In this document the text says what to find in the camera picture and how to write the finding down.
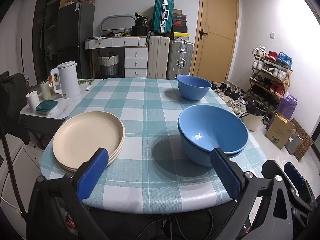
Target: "purple bag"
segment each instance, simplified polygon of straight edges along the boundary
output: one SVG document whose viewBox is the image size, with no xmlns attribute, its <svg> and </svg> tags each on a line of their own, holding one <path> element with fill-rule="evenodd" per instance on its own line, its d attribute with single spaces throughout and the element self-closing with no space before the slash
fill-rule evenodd
<svg viewBox="0 0 320 240">
<path fill-rule="evenodd" d="M 281 98 L 280 104 L 276 109 L 275 113 L 283 115 L 286 119 L 290 120 L 294 110 L 297 106 L 297 98 L 289 95 L 288 92 L 284 94 Z M 272 124 L 274 117 L 270 120 L 270 123 L 267 125 L 266 130 L 269 129 L 269 126 Z"/>
</svg>

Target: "plaid tablecloth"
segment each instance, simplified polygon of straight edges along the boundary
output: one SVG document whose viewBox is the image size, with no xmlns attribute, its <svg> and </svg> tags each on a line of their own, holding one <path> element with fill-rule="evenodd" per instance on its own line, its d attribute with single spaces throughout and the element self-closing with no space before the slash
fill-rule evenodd
<svg viewBox="0 0 320 240">
<path fill-rule="evenodd" d="M 177 120 L 193 104 L 230 111 L 210 90 L 200 102 L 181 97 L 177 81 L 111 78 L 98 83 L 68 117 L 87 111 L 113 113 L 125 126 L 118 158 L 105 169 L 84 204 L 127 213 L 166 214 L 212 207 L 230 200 L 213 168 L 193 163 L 182 154 Z M 52 142 L 41 159 L 47 179 L 65 171 L 56 163 Z M 232 158 L 244 171 L 261 177 L 266 157 L 249 133 L 244 151 Z"/>
</svg>

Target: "red sneaker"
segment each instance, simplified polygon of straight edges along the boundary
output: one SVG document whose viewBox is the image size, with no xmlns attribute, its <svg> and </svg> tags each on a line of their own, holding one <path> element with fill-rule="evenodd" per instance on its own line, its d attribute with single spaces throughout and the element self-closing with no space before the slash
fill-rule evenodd
<svg viewBox="0 0 320 240">
<path fill-rule="evenodd" d="M 273 81 L 272 83 L 271 83 L 271 86 L 270 86 L 270 91 L 272 92 L 272 93 L 274 93 L 275 91 L 276 91 L 276 89 L 277 89 L 277 82 L 275 82 L 275 81 Z"/>
<path fill-rule="evenodd" d="M 280 96 L 282 96 L 283 91 L 284 91 L 284 85 L 277 82 L 277 89 L 276 89 L 275 94 L 276 94 L 278 97 L 280 97 Z"/>
<path fill-rule="evenodd" d="M 265 55 L 265 57 L 271 58 L 276 61 L 278 58 L 278 53 L 276 53 L 275 51 L 269 51 L 269 53 L 267 55 Z"/>
</svg>

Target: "blue gripper pad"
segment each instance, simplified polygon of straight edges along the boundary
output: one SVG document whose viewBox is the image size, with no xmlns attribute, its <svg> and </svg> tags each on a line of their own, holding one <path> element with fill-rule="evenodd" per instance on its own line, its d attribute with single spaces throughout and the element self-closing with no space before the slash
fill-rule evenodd
<svg viewBox="0 0 320 240">
<path fill-rule="evenodd" d="M 293 185 L 297 190 L 302 189 L 305 183 L 305 179 L 301 176 L 301 174 L 297 171 L 296 167 L 293 166 L 292 163 L 286 163 L 284 165 L 284 172 L 287 174 L 289 179 L 292 181 Z"/>
<path fill-rule="evenodd" d="M 213 149 L 210 154 L 211 165 L 216 171 L 229 196 L 239 201 L 241 198 L 240 181 L 216 149 L 217 148 Z"/>
<path fill-rule="evenodd" d="M 86 169 L 77 183 L 77 197 L 80 201 L 90 197 L 94 186 L 97 184 L 101 174 L 108 165 L 109 154 L 104 148 L 99 148 L 98 155 Z"/>
</svg>

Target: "teal suitcase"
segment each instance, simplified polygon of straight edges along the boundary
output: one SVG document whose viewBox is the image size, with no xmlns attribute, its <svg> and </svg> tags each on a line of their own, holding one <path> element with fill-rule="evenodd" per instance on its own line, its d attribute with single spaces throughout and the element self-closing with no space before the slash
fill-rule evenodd
<svg viewBox="0 0 320 240">
<path fill-rule="evenodd" d="M 159 34 L 171 32 L 174 0 L 156 0 L 153 11 L 153 31 Z"/>
</svg>

